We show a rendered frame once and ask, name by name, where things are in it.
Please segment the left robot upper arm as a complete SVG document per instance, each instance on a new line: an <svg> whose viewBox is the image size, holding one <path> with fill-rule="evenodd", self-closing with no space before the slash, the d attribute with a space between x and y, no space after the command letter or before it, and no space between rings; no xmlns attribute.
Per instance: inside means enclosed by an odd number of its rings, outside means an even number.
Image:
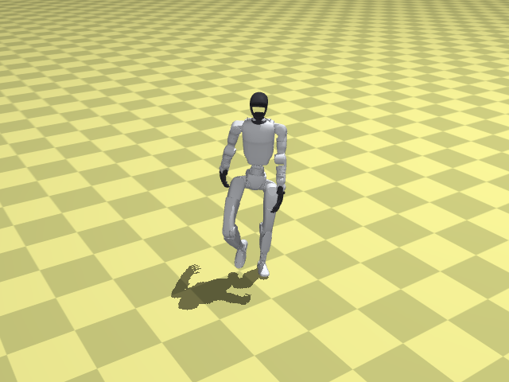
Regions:
<svg viewBox="0 0 509 382"><path fill-rule="evenodd" d="M274 133L278 135L277 141L277 154L274 155L275 164L284 165L284 154L286 152L287 143L287 128L280 123L274 123Z"/></svg>

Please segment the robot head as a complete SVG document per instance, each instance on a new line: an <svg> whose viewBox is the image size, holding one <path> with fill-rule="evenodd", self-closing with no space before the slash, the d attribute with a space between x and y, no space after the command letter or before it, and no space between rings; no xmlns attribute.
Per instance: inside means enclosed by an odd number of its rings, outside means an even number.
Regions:
<svg viewBox="0 0 509 382"><path fill-rule="evenodd" d="M266 114L266 110L267 110L267 106L268 106L268 98L266 96L266 94L262 93L262 92L256 92L255 94L252 95L251 97L251 100L250 100L250 109L251 109L251 114L254 116L254 119L255 121L251 120L252 123L254 124L264 124L266 121L262 121L262 119L264 119L264 115ZM253 107L264 107L265 108L265 111L264 113L263 112L253 112ZM251 118L253 119L253 118ZM266 118L265 118L266 119ZM267 119L269 120L269 119Z"/></svg>

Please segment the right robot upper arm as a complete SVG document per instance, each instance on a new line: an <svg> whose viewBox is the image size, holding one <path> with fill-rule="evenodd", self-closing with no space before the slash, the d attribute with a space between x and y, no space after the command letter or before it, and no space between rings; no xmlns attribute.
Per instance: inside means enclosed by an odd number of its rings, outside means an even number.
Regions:
<svg viewBox="0 0 509 382"><path fill-rule="evenodd" d="M241 121L241 120L235 120L232 123L231 129L229 131L229 135L227 138L227 147L224 152L225 155L230 156L230 157L234 156L234 154L236 152L235 144L237 143L239 134L242 132L243 124L244 124L244 121Z"/></svg>

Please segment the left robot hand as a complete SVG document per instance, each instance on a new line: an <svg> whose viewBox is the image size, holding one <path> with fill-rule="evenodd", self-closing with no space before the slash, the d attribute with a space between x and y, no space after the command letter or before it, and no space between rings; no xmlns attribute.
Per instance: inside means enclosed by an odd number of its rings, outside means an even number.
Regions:
<svg viewBox="0 0 509 382"><path fill-rule="evenodd" d="M272 213L277 212L280 208L281 203L282 203L283 195L285 194L285 192L283 192L282 186L278 187L277 194L278 194L277 204L273 207L273 209L272 209L273 211L271 211Z"/></svg>

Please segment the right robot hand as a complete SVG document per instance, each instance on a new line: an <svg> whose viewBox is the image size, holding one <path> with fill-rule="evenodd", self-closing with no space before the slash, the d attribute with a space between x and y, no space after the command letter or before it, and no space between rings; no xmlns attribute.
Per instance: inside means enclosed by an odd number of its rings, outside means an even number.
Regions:
<svg viewBox="0 0 509 382"><path fill-rule="evenodd" d="M223 173L220 172L220 179L223 183L223 186L229 188L230 186L226 181L226 175L227 175L227 170L224 170Z"/></svg>

